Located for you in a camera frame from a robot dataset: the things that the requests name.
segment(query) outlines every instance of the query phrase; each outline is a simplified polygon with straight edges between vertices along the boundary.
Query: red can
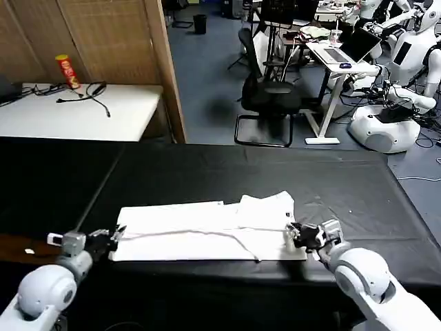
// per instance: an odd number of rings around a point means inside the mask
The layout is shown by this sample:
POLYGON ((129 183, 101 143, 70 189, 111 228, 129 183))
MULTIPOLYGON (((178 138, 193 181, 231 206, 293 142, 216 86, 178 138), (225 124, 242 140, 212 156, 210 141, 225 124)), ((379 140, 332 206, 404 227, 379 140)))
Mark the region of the red can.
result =
POLYGON ((79 83, 78 77, 75 74, 74 68, 72 67, 72 63, 70 62, 69 56, 66 54, 61 54, 55 57, 60 65, 61 72, 66 77, 69 86, 72 89, 79 88, 81 84, 79 83))

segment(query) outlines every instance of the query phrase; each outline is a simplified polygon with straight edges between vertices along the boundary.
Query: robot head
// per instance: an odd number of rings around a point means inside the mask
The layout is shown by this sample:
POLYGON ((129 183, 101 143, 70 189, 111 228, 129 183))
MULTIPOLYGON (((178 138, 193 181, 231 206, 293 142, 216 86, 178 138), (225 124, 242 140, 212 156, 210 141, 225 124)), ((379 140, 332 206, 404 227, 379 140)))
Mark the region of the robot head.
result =
POLYGON ((421 33, 431 27, 434 27, 441 17, 441 1, 433 0, 432 5, 425 9, 422 4, 415 3, 415 23, 413 28, 417 33, 421 33))

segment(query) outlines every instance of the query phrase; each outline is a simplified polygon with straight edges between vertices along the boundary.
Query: wall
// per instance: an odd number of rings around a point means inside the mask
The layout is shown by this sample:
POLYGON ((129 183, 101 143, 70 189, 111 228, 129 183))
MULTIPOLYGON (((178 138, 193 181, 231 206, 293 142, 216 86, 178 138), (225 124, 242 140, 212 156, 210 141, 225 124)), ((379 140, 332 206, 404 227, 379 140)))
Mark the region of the wall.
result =
MULTIPOLYGON (((11 81, 61 82, 58 54, 70 56, 84 83, 162 85, 174 137, 185 142, 161 2, 0 0, 1 73, 11 81)), ((151 125, 159 125, 155 118, 151 125)))

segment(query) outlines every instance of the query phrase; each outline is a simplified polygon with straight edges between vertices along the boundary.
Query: office chair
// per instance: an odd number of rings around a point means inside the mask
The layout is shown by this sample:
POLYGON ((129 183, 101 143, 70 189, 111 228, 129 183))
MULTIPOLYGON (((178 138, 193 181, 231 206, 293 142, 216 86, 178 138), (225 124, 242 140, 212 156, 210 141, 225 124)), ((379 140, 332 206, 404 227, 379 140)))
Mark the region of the office chair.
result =
POLYGON ((180 29, 188 29, 193 26, 193 22, 179 21, 176 18, 176 11, 186 9, 188 0, 167 0, 165 1, 165 9, 172 12, 172 27, 180 29))
MULTIPOLYGON (((249 28, 243 28, 239 31, 239 39, 247 50, 248 64, 251 71, 242 87, 242 107, 245 110, 258 112, 259 115, 239 115, 237 117, 234 141, 241 145, 289 147, 292 144, 294 115, 300 110, 300 97, 296 94, 294 86, 290 83, 262 81, 263 75, 258 66, 252 33, 249 28), (241 119, 277 119, 283 121, 286 116, 289 116, 288 143, 256 143, 238 139, 241 119)), ((264 64, 269 67, 280 66, 280 63, 264 62, 264 64)))

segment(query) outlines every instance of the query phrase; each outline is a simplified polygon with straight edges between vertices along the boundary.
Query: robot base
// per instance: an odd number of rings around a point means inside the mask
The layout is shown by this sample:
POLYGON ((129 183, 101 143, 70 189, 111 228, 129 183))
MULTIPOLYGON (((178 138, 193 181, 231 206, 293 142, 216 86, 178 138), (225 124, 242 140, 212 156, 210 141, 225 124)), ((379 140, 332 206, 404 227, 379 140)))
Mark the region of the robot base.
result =
POLYGON ((348 131, 352 137, 371 150, 398 153, 408 150, 420 134, 420 126, 412 119, 382 123, 375 115, 383 106, 360 107, 352 116, 348 131))

